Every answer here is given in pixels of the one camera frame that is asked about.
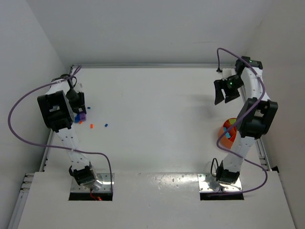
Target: white table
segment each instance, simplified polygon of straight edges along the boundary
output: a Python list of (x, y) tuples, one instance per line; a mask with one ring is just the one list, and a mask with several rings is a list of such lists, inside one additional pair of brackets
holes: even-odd
[[(215, 145), (217, 132), (243, 106), (241, 98), (214, 105), (215, 69), (88, 68), (77, 77), (91, 107), (87, 121), (75, 125), (79, 149), (110, 158), (113, 201), (68, 201), (70, 161), (63, 150), (51, 149), (45, 172), (35, 174), (19, 229), (294, 228), (276, 172), (245, 200), (200, 201), (195, 173), (209, 172), (213, 157), (225, 157)], [(52, 144), (61, 145), (57, 136)], [(102, 156), (89, 158), (108, 172)], [(255, 146), (247, 158), (260, 163)], [(243, 164), (244, 190), (263, 180), (260, 169)]]

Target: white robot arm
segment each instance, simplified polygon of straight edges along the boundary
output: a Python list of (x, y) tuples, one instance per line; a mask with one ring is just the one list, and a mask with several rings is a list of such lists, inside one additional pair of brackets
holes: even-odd
[(75, 90), (76, 85), (68, 79), (68, 74), (53, 79), (53, 84), (45, 95), (37, 98), (43, 120), (48, 128), (51, 128), (63, 142), (64, 146), (72, 150), (67, 150), (71, 160), (69, 173), (79, 185), (93, 188), (96, 175), (90, 160), (86, 155), (74, 152), (78, 147), (79, 140), (73, 127), (76, 114), (86, 114), (84, 93)]
[[(237, 60), (235, 65), (236, 75), (214, 82), (216, 90), (215, 104), (220, 103), (224, 99), (222, 89), (226, 94), (225, 102), (227, 103), (239, 96), (237, 89), (244, 85), (247, 101), (237, 118), (241, 117), (261, 97), (263, 92), (263, 88), (257, 80), (257, 77), (262, 79), (262, 63), (253, 61), (250, 57), (242, 58), (255, 69), (257, 76), (242, 61)], [(233, 184), (237, 181), (244, 158), (257, 139), (268, 132), (277, 108), (277, 103), (272, 102), (267, 93), (265, 93), (257, 107), (236, 126), (237, 133), (231, 151), (243, 158), (228, 154), (217, 168), (217, 181), (226, 184)]]

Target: purple cable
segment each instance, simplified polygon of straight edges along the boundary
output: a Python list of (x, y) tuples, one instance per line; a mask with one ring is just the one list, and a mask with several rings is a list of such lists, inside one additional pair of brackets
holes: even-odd
[[(237, 59), (239, 59), (240, 61), (242, 61), (248, 68), (250, 68), (251, 69), (251, 71), (257, 76), (257, 72), (256, 72), (256, 70), (249, 64), (249, 63), (247, 63), (245, 60), (243, 60), (241, 57), (239, 57), (239, 56), (237, 56), (236, 54), (234, 54), (234, 53), (232, 53), (232, 52), (230, 52), (229, 50), (226, 50), (226, 49), (224, 49), (224, 48), (218, 48), (217, 49), (217, 59), (218, 59), (218, 68), (220, 68), (220, 60), (219, 60), (219, 50), (223, 50), (223, 51), (225, 51), (225, 52), (227, 52), (227, 53), (229, 53), (229, 54), (231, 54), (232, 56), (234, 56), (234, 57), (236, 57)], [(226, 152), (229, 152), (229, 153), (231, 153), (231, 154), (234, 154), (235, 156), (237, 156), (237, 157), (240, 157), (240, 158), (243, 158), (242, 156), (240, 156), (239, 154), (237, 154), (237, 153), (235, 153), (235, 152), (233, 152), (233, 151), (231, 151), (231, 150), (229, 150), (229, 149), (227, 149), (227, 148), (224, 148), (224, 147), (222, 147), (222, 146), (220, 146), (219, 145), (219, 142), (220, 142), (220, 140), (222, 139), (222, 137), (224, 137), (225, 135), (226, 135), (226, 133), (228, 133), (230, 130), (232, 130), (235, 126), (237, 126), (258, 104), (259, 104), (259, 102), (263, 99), (263, 97), (264, 97), (264, 94), (265, 94), (265, 92), (266, 92), (266, 88), (265, 88), (265, 86), (264, 86), (264, 83), (263, 83), (263, 81), (261, 80), (261, 78), (257, 78), (257, 80), (259, 81), (259, 83), (261, 84), (261, 86), (262, 86), (262, 89), (263, 89), (263, 92), (262, 92), (262, 95), (259, 97), (259, 99), (250, 107), (250, 109), (248, 109), (240, 118), (238, 118), (237, 120), (236, 120), (236, 122), (232, 125), (232, 126), (230, 126), (226, 131), (224, 131), (221, 135), (220, 135), (220, 137), (217, 139), (217, 142), (216, 142), (216, 145), (217, 145), (217, 147), (218, 148), (220, 148), (220, 149), (222, 149), (222, 150), (224, 150), (224, 151), (226, 151)], [(235, 194), (242, 194), (242, 193), (247, 193), (247, 192), (252, 192), (252, 191), (255, 191), (255, 190), (258, 190), (259, 188), (261, 188), (262, 186), (264, 186), (265, 184), (266, 184), (266, 182), (267, 182), (267, 180), (268, 180), (268, 174), (267, 174), (267, 170), (266, 169), (264, 169), (261, 165), (259, 165), (259, 164), (256, 164), (256, 163), (254, 163), (254, 162), (252, 162), (252, 161), (249, 161), (249, 160), (247, 160), (247, 159), (245, 159), (244, 158), (244, 160), (246, 161), (246, 162), (248, 162), (248, 163), (250, 163), (250, 164), (252, 164), (252, 165), (254, 165), (254, 166), (257, 166), (257, 167), (259, 167), (259, 168), (261, 168), (263, 171), (264, 171), (264, 173), (265, 173), (265, 180), (264, 180), (264, 182), (261, 184), (261, 185), (259, 185), (259, 186), (257, 186), (257, 187), (255, 187), (255, 188), (252, 188), (252, 189), (249, 189), (249, 190), (246, 190), (246, 191), (241, 191), (241, 192), (234, 192), (234, 193), (220, 193), (220, 194), (212, 194), (213, 196), (214, 195), (235, 195)]]
[[(81, 69), (81, 66), (78, 66), (78, 67), (75, 69), (74, 73), (73, 73), (71, 76), (69, 76), (68, 78), (66, 78), (66, 79), (64, 79), (64, 80), (62, 80), (62, 81), (66, 81), (66, 80), (71, 79), (72, 77), (75, 76), (76, 73), (78, 73), (78, 72), (80, 71), (80, 69)], [(33, 90), (31, 90), (30, 92), (26, 93), (23, 97), (21, 97), (21, 98), (14, 104), (14, 106), (13, 106), (13, 107), (11, 108), (11, 110), (10, 110), (9, 117), (8, 117), (8, 125), (9, 125), (10, 131), (11, 131), (11, 132), (13, 133), (13, 135), (15, 135), (20, 141), (25, 142), (25, 143), (27, 143), (27, 144), (29, 144), (29, 145), (32, 145), (32, 146), (40, 146), (40, 147), (48, 147), (48, 148), (57, 148), (57, 149), (66, 149), (66, 150), (73, 150), (73, 151), (75, 151), (75, 152), (83, 153), (83, 154), (90, 154), (90, 155), (91, 155), (91, 154), (96, 154), (96, 155), (102, 155), (102, 156), (104, 156), (104, 157), (107, 159), (108, 166), (109, 166), (111, 192), (113, 193), (111, 165), (110, 165), (109, 158), (108, 158), (105, 154), (103, 154), (103, 153), (96, 153), (96, 152), (86, 152), (86, 151), (82, 151), (82, 150), (78, 150), (78, 149), (72, 149), (72, 148), (68, 148), (68, 147), (64, 147), (64, 146), (53, 146), (53, 145), (38, 144), (38, 143), (35, 143), (35, 142), (30, 142), (30, 141), (28, 141), (28, 140), (26, 140), (26, 139), (20, 137), (20, 136), (14, 131), (14, 129), (13, 129), (12, 125), (11, 125), (11, 115), (12, 115), (13, 111), (15, 110), (15, 108), (17, 107), (17, 105), (18, 105), (25, 97), (27, 97), (28, 95), (32, 94), (33, 92), (35, 92), (35, 91), (37, 91), (37, 90), (39, 90), (39, 89), (41, 89), (41, 88), (51, 86), (51, 85), (56, 84), (56, 83), (58, 83), (58, 81), (52, 82), (52, 83), (48, 83), (48, 84), (45, 84), (45, 85), (43, 85), (43, 86), (40, 86), (40, 87), (38, 87), (38, 88), (36, 88), (36, 89), (33, 89)]]

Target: purple wire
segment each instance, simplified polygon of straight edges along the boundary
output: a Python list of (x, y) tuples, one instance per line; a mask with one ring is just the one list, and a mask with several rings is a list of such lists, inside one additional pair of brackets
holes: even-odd
[[(222, 51), (225, 51), (225, 52), (227, 52), (227, 53), (229, 53), (229, 54), (231, 54), (232, 56), (234, 56), (234, 57), (236, 57), (237, 59), (239, 59), (240, 61), (242, 61), (248, 68), (250, 68), (251, 69), (251, 71), (257, 76), (257, 72), (256, 72), (256, 70), (249, 64), (249, 63), (247, 63), (244, 59), (242, 59), (241, 57), (239, 57), (239, 56), (237, 56), (236, 54), (234, 54), (234, 53), (232, 53), (232, 52), (230, 52), (229, 50), (226, 50), (226, 49), (224, 49), (224, 48), (218, 48), (217, 49), (217, 59), (218, 59), (218, 68), (220, 67), (220, 60), (219, 60), (219, 50), (222, 50)], [(266, 92), (266, 88), (265, 88), (265, 86), (264, 86), (264, 83), (263, 83), (263, 81), (262, 81), (262, 79), (261, 78), (257, 78), (257, 80), (259, 81), (259, 83), (261, 84), (261, 86), (262, 86), (262, 89), (263, 89), (263, 92), (262, 92), (262, 95), (258, 98), (258, 100), (250, 107), (250, 109), (248, 109), (240, 118), (238, 118), (237, 120), (236, 120), (236, 122), (232, 125), (232, 126), (230, 126), (226, 131), (224, 131), (221, 135), (220, 135), (220, 137), (217, 139), (217, 142), (216, 142), (216, 145), (217, 145), (217, 147), (218, 148), (220, 148), (220, 149), (222, 149), (222, 150), (224, 150), (224, 151), (226, 151), (226, 152), (229, 152), (229, 153), (231, 153), (231, 154), (234, 154), (235, 156), (237, 156), (237, 157), (239, 157), (239, 158), (243, 158), (242, 156), (240, 156), (239, 154), (237, 154), (237, 153), (235, 153), (235, 152), (233, 152), (233, 151), (231, 151), (231, 150), (229, 150), (229, 149), (227, 149), (227, 148), (224, 148), (224, 147), (222, 147), (222, 146), (220, 146), (219, 145), (219, 142), (220, 142), (220, 140), (226, 135), (226, 133), (228, 133), (230, 130), (232, 130), (235, 126), (237, 126), (258, 104), (259, 104), (259, 102), (263, 99), (263, 97), (264, 97), (264, 94), (265, 94), (265, 92)], [(256, 163), (254, 163), (254, 162), (252, 162), (252, 161), (249, 161), (249, 160), (247, 160), (247, 159), (245, 159), (244, 158), (244, 160), (246, 161), (246, 162), (248, 162), (248, 163), (250, 163), (250, 164), (252, 164), (252, 165), (254, 165), (254, 166), (257, 166), (257, 167), (259, 167), (259, 168), (261, 168), (263, 171), (264, 171), (264, 173), (265, 173), (265, 180), (264, 180), (264, 182), (261, 184), (261, 185), (259, 185), (259, 186), (257, 186), (257, 187), (255, 187), (255, 188), (252, 188), (252, 189), (249, 189), (249, 190), (246, 190), (246, 191), (241, 191), (241, 192), (234, 192), (234, 193), (221, 193), (221, 194), (215, 194), (215, 195), (235, 195), (235, 194), (242, 194), (242, 193), (247, 193), (247, 192), (252, 192), (252, 191), (255, 191), (255, 190), (258, 190), (259, 188), (261, 188), (262, 186), (264, 186), (265, 184), (266, 184), (266, 182), (267, 182), (267, 180), (268, 180), (268, 173), (267, 173), (267, 170), (266, 169), (264, 169), (261, 165), (259, 165), (259, 164), (256, 164)]]
[[(81, 69), (81, 66), (78, 66), (74, 73), (69, 76), (68, 78), (62, 80), (63, 81), (66, 81), (66, 80), (69, 80), (71, 79), (72, 77), (74, 77), (76, 75), (76, 73), (78, 73)], [(27, 97), (28, 95), (32, 94), (33, 92), (35, 91), (38, 91), (39, 89), (41, 88), (44, 88), (44, 87), (48, 87), (48, 86), (51, 86), (53, 84), (56, 84), (58, 83), (58, 81), (56, 82), (52, 82), (52, 83), (48, 83), (48, 84), (45, 84), (43, 86), (40, 86), (36, 89), (33, 89), (31, 90), (30, 92), (26, 93), (23, 97), (21, 97), (15, 104), (14, 106), (11, 108), (10, 110), (10, 113), (9, 113), (9, 117), (8, 117), (8, 125), (9, 125), (9, 129), (10, 131), (13, 133), (13, 135), (15, 135), (15, 137), (17, 137), (20, 141), (24, 142), (24, 143), (27, 143), (29, 145), (32, 145), (32, 146), (40, 146), (40, 147), (45, 147), (45, 148), (57, 148), (57, 149), (66, 149), (66, 150), (73, 150), (75, 152), (78, 152), (78, 153), (82, 153), (82, 154), (90, 154), (90, 155), (102, 155), (104, 156), (106, 159), (107, 159), (107, 162), (108, 162), (108, 166), (109, 166), (109, 172), (110, 172), (110, 185), (111, 185), (111, 192), (113, 193), (113, 188), (112, 188), (112, 170), (111, 170), (111, 164), (110, 164), (110, 160), (109, 158), (103, 154), (103, 153), (97, 153), (97, 152), (86, 152), (86, 151), (82, 151), (82, 150), (78, 150), (78, 149), (72, 149), (72, 148), (68, 148), (68, 147), (64, 147), (64, 146), (53, 146), (53, 145), (46, 145), (46, 144), (38, 144), (38, 143), (35, 143), (35, 142), (30, 142), (22, 137), (20, 137), (13, 129), (12, 125), (11, 125), (11, 115), (13, 113), (13, 111), (15, 110), (15, 108), (17, 107), (17, 105), (25, 98)]]

